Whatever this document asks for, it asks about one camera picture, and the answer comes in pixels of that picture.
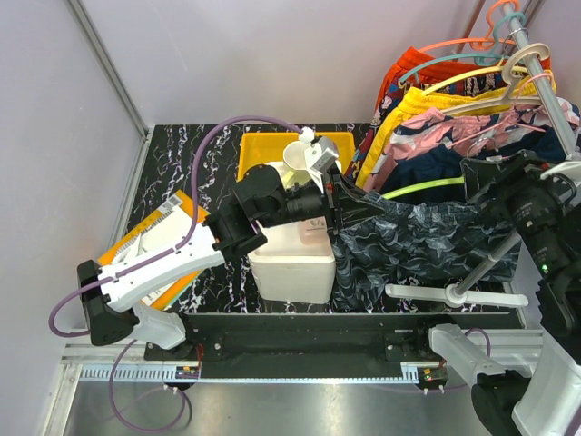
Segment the gray garment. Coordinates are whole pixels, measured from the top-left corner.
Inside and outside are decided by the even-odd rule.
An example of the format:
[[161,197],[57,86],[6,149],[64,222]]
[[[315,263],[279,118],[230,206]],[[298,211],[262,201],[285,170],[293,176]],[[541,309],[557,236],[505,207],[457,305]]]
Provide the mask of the gray garment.
[[[513,229],[512,223],[490,220],[465,203],[412,205],[374,192],[363,199],[385,214],[343,229],[333,244],[337,272],[332,299],[340,311],[370,310],[385,284],[409,277],[427,286],[465,278]],[[482,280],[510,281],[518,250],[507,253]]]

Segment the yellow bin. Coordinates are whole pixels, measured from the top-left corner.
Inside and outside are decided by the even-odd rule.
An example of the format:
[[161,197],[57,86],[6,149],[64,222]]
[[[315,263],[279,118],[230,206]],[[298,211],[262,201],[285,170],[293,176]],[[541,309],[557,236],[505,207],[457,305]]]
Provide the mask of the yellow bin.
[[[316,135],[327,136],[337,145],[341,169],[345,172],[355,154],[353,134],[351,132],[317,132]],[[284,147],[298,140],[299,134],[295,133],[244,134],[238,162],[238,181],[253,166],[282,161]]]

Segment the gray floor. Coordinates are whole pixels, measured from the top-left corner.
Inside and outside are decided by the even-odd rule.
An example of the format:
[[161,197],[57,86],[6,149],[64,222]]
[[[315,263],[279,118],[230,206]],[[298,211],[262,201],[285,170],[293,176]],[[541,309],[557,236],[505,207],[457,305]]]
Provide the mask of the gray floor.
[[[115,384],[118,407],[153,387]],[[385,390],[404,390],[399,393]],[[190,388],[192,420],[184,418],[175,435],[488,435],[472,410],[469,390],[424,397],[410,386],[390,385],[224,385]],[[171,421],[179,400],[156,392],[123,415],[154,428]],[[112,416],[106,384],[82,382],[66,436],[134,435]]]

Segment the marble tabletop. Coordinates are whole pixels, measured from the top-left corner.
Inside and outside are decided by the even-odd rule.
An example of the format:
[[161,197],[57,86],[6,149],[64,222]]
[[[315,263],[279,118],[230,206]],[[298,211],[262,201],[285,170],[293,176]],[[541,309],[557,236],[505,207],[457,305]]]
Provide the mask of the marble tabletop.
[[[318,132],[352,132],[359,144],[368,124],[301,124]],[[145,159],[142,176],[134,198],[127,225],[131,230],[178,189],[192,195],[190,173],[192,154],[202,138],[213,128],[209,124],[157,125]],[[271,124],[235,124],[226,127],[209,145],[198,173],[200,206],[212,212],[231,196],[236,182],[240,143],[247,132],[284,132]],[[409,279],[408,284],[421,284]],[[500,283],[483,283],[491,291]],[[202,272],[192,286],[176,302],[181,312],[335,312],[332,302],[325,305],[290,302],[265,302],[261,299],[252,277],[248,259],[227,262]],[[444,312],[446,307],[437,302],[411,302],[389,298],[386,294],[375,304],[373,312]],[[481,307],[467,306],[462,312],[480,312]],[[486,312],[496,312],[488,308]]]

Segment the teal clothes hanger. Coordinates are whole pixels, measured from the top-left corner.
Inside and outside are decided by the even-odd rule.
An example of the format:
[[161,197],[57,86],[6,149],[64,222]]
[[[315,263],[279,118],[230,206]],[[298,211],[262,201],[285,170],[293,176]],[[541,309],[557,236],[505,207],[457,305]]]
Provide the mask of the teal clothes hanger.
[[416,83],[419,84],[419,77],[418,77],[418,71],[434,65],[434,64],[439,64],[440,62],[446,62],[446,61],[455,61],[457,59],[480,59],[480,60],[484,60],[484,59],[494,59],[496,62],[499,61],[500,59],[508,59],[508,56],[503,56],[500,54],[493,54],[492,51],[495,50],[499,44],[498,41],[498,28],[500,27],[500,25],[504,24],[506,22],[506,20],[510,19],[510,18],[514,18],[514,17],[518,17],[522,19],[527,19],[525,17],[524,14],[520,13],[520,12],[513,12],[511,14],[508,14],[506,16],[504,16],[502,18],[502,20],[498,21],[498,23],[494,26],[494,29],[492,31],[492,35],[494,36],[495,39],[495,43],[492,46],[491,50],[488,53],[485,54],[479,54],[479,53],[464,53],[464,54],[451,54],[450,56],[443,56],[443,57],[439,57],[438,59],[433,59],[431,61],[427,61],[425,63],[423,63],[422,65],[418,65],[417,67],[409,70],[407,73],[405,73],[404,75],[401,76],[401,78],[399,79],[399,83],[403,84],[404,82],[406,82],[406,80],[408,80],[412,75],[414,75],[416,77]]
[[[507,20],[510,20],[511,18],[518,18],[520,20],[520,24],[523,26],[527,23],[527,16],[520,13],[520,12],[511,12],[510,14],[503,16],[502,19],[499,20],[498,23],[496,23],[494,25],[494,29],[492,29],[492,36],[494,37],[494,44],[492,45],[492,47],[490,47],[490,50],[488,50],[488,52],[486,53],[486,56],[490,56],[490,55],[494,54],[494,51],[497,49],[498,44],[500,44],[500,41],[498,38],[498,31],[500,30],[500,26],[503,25]],[[495,64],[495,62],[491,62],[491,63],[485,62],[485,57],[479,57],[479,58],[475,59],[474,63],[478,66],[492,66]]]

